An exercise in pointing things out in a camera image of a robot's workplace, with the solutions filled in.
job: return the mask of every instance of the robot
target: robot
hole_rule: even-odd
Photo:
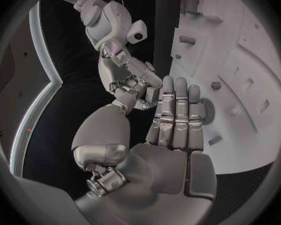
[[[203,154],[202,126],[214,108],[188,88],[185,78],[159,78],[149,62],[132,57],[127,43],[147,38],[142,20],[132,23],[120,3],[66,0],[80,13],[85,33],[99,52],[98,70],[115,100],[78,129],[72,151],[90,172],[90,192],[76,201],[93,224],[199,224],[216,196],[211,159]],[[156,113],[145,143],[129,150],[133,108]]]

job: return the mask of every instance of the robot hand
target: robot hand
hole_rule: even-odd
[[[196,225],[210,210],[217,182],[211,159],[202,153],[209,112],[200,88],[188,88],[180,77],[174,89],[166,76],[161,90],[147,142],[95,175],[88,181],[91,192],[76,201],[94,224]]]
[[[132,23],[128,10],[115,1],[77,0],[74,8],[80,12],[88,39],[100,52],[98,70],[106,91],[124,103],[127,113],[133,107],[146,110],[156,106],[161,79],[149,62],[132,57],[125,47],[127,42],[135,44],[147,38],[145,23]],[[137,93],[136,101],[124,98],[127,91]]]

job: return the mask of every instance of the humanoid robot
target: humanoid robot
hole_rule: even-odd
[[[76,201],[95,224],[199,224],[216,196],[216,176],[203,154],[202,126],[214,108],[200,88],[180,77],[163,81],[149,62],[125,47],[147,38],[141,20],[115,1],[65,0],[74,4],[85,33],[99,52],[103,86],[115,100],[91,114],[72,142],[77,165],[90,172],[85,196]],[[156,106],[146,141],[129,150],[133,108]]]

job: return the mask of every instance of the curved edge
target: curved edge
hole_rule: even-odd
[[[9,168],[13,175],[20,178],[23,177],[25,155],[32,132],[43,111],[63,84],[46,46],[40,17],[40,2],[37,2],[29,12],[29,25],[34,48],[50,83],[27,110],[12,143]]]

